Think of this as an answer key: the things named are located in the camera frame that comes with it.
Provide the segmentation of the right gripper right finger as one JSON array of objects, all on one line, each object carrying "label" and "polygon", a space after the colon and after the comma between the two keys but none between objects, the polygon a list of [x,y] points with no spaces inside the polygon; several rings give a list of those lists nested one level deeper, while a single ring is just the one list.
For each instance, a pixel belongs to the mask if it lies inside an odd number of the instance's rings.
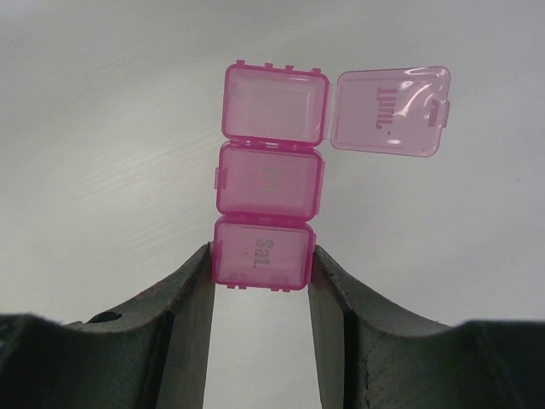
[{"label": "right gripper right finger", "polygon": [[541,408],[544,324],[415,314],[347,273],[324,249],[308,286],[324,408]]}]

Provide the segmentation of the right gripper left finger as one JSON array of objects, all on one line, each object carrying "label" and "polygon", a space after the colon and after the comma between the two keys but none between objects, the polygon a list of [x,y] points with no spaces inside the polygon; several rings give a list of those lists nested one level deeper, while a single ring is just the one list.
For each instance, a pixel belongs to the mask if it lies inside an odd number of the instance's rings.
[{"label": "right gripper left finger", "polygon": [[4,408],[200,408],[215,287],[200,247],[148,289],[86,322],[1,318]]}]

